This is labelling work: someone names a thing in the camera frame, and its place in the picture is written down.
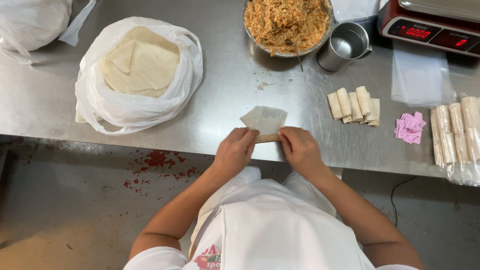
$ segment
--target rolled spring roll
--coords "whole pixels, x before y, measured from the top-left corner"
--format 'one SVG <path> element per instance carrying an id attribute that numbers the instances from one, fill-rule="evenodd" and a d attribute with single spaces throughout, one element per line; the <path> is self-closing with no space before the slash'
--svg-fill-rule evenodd
<path id="1" fill-rule="evenodd" d="M 373 105 L 374 120 L 368 123 L 367 125 L 378 126 L 380 124 L 380 100 L 378 98 L 372 98 L 371 100 Z"/>
<path id="2" fill-rule="evenodd" d="M 357 92 L 357 99 L 359 100 L 361 114 L 369 115 L 373 112 L 372 102 L 370 101 L 370 96 L 368 95 L 367 89 L 364 86 L 357 87 L 355 89 Z"/>
<path id="3" fill-rule="evenodd" d="M 349 115 L 347 117 L 342 118 L 343 123 L 351 123 L 353 122 L 352 116 Z"/>
<path id="4" fill-rule="evenodd" d="M 448 105 L 450 111 L 450 120 L 452 121 L 452 132 L 455 134 L 465 133 L 463 125 L 462 105 L 458 102 Z"/>
<path id="5" fill-rule="evenodd" d="M 363 119 L 363 115 L 361 114 L 359 100 L 357 98 L 357 92 L 350 92 L 348 94 L 348 99 L 350 99 L 350 107 L 352 109 L 352 120 L 353 122 L 357 122 Z"/>
<path id="6" fill-rule="evenodd" d="M 451 132 L 449 133 L 440 132 L 440 141 L 442 142 L 442 153 L 444 155 L 444 162 L 445 163 L 457 162 L 458 159 L 456 157 L 454 134 Z"/>
<path id="7" fill-rule="evenodd" d="M 328 103 L 330 104 L 330 109 L 332 110 L 332 115 L 335 120 L 342 119 L 343 113 L 342 108 L 340 107 L 340 102 L 338 101 L 338 96 L 336 92 L 328 94 Z"/>
<path id="8" fill-rule="evenodd" d="M 433 156 L 435 157 L 435 164 L 443 166 L 444 157 L 442 153 L 442 143 L 440 142 L 440 130 L 438 129 L 437 111 L 432 110 L 430 122 L 432 124 L 433 135 Z"/>
<path id="9" fill-rule="evenodd" d="M 480 160 L 480 128 L 465 129 L 470 160 Z"/>
<path id="10" fill-rule="evenodd" d="M 448 105 L 438 106 L 437 111 L 437 120 L 438 128 L 441 133 L 452 132 L 452 121 L 450 120 L 450 110 Z"/>
<path id="11" fill-rule="evenodd" d="M 343 117 L 352 115 L 352 108 L 350 107 L 350 99 L 348 98 L 347 90 L 340 88 L 337 90 L 336 95 L 340 102 L 340 108 L 342 109 Z"/>
<path id="12" fill-rule="evenodd" d="M 372 103 L 372 99 L 370 98 L 370 93 L 367 93 L 368 94 L 368 97 L 370 99 L 370 105 L 372 106 L 372 113 L 371 114 L 368 114 L 368 115 L 365 115 L 365 120 L 367 122 L 372 122 L 372 121 L 375 121 L 375 110 L 373 109 L 373 103 Z"/>
<path id="13" fill-rule="evenodd" d="M 465 128 L 480 128 L 480 113 L 476 97 L 462 98 L 463 121 Z"/>
<path id="14" fill-rule="evenodd" d="M 467 137 L 465 136 L 465 134 L 455 134 L 455 148 L 458 162 L 467 163 L 470 161 L 467 147 Z"/>

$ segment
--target red stain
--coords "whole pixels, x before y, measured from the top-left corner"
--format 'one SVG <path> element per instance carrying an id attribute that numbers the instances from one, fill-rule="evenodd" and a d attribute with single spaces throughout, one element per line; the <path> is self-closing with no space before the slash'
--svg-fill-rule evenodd
<path id="1" fill-rule="evenodd" d="M 198 171 L 198 169 L 197 169 L 197 168 L 195 168 L 194 166 L 192 166 L 192 168 L 191 168 L 191 169 L 188 169 L 188 171 L 187 171 L 187 175 L 188 175 L 188 177 L 191 177 L 191 176 L 192 176 L 192 175 L 191 175 L 191 173 L 193 173 L 193 174 L 197 174 L 198 172 L 199 172 L 199 171 Z"/>
<path id="2" fill-rule="evenodd" d="M 176 164 L 176 162 L 174 162 L 172 159 L 169 159 L 169 160 L 165 161 L 165 164 L 170 164 L 170 166 L 168 168 L 171 169 L 172 166 Z"/>
<path id="3" fill-rule="evenodd" d="M 165 155 L 168 154 L 170 154 L 170 151 L 153 150 L 150 154 L 146 155 L 149 159 L 145 159 L 145 163 L 147 163 L 149 167 L 163 167 L 167 160 Z"/>

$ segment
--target person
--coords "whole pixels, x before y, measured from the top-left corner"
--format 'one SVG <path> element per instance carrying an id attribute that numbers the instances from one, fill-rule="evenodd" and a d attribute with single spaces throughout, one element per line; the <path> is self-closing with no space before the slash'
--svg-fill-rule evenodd
<path id="1" fill-rule="evenodd" d="M 212 165 L 139 233 L 124 269 L 423 270 L 390 220 L 324 165 L 308 131 L 279 132 L 294 169 L 283 184 L 246 166 L 259 132 L 234 129 Z M 179 239 L 197 215 L 186 258 Z"/>

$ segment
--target stainless steel table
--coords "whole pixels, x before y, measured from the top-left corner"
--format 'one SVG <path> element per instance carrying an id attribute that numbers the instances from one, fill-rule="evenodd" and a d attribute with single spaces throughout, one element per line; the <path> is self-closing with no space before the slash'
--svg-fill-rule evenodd
<path id="1" fill-rule="evenodd" d="M 87 0 L 74 1 L 77 14 Z M 215 154 L 240 116 L 256 105 L 288 112 L 286 124 L 310 130 L 328 166 L 415 175 L 442 176 L 433 165 L 430 123 L 421 145 L 394 138 L 395 119 L 408 108 L 390 101 L 392 50 L 378 43 L 373 54 L 337 73 L 324 71 L 315 53 L 302 59 L 270 58 L 247 36 L 242 0 L 101 0 L 86 20 L 76 47 L 52 42 L 32 52 L 33 66 L 0 55 L 0 133 L 70 141 Z M 131 135 L 108 136 L 75 122 L 74 84 L 79 62 L 107 25 L 142 16 L 185 27 L 200 39 L 204 78 L 189 105 L 174 119 Z M 458 93 L 478 95 L 478 63 L 451 56 Z M 263 91 L 260 82 L 273 83 Z M 326 95 L 341 87 L 366 86 L 381 100 L 380 127 L 334 121 Z M 284 160 L 277 143 L 257 145 L 254 159 Z"/>

